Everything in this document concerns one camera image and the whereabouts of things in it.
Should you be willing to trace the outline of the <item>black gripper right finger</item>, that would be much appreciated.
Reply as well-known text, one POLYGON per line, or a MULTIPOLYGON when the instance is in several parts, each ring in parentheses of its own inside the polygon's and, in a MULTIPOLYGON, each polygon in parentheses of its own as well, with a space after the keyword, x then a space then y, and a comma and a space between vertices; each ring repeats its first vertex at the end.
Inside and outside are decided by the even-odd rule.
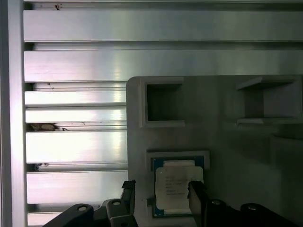
POLYGON ((211 199, 201 181, 188 183, 190 211, 198 227, 295 227, 296 224, 268 208, 246 203, 239 210, 211 199))

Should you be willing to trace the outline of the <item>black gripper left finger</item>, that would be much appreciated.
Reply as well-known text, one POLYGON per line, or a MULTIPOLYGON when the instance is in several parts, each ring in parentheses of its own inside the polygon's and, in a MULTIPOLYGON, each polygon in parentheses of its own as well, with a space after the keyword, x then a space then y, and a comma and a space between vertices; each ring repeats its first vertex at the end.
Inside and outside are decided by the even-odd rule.
POLYGON ((44 227, 136 227, 135 180, 125 181, 119 199, 110 199, 97 209, 88 204, 75 204, 44 227))

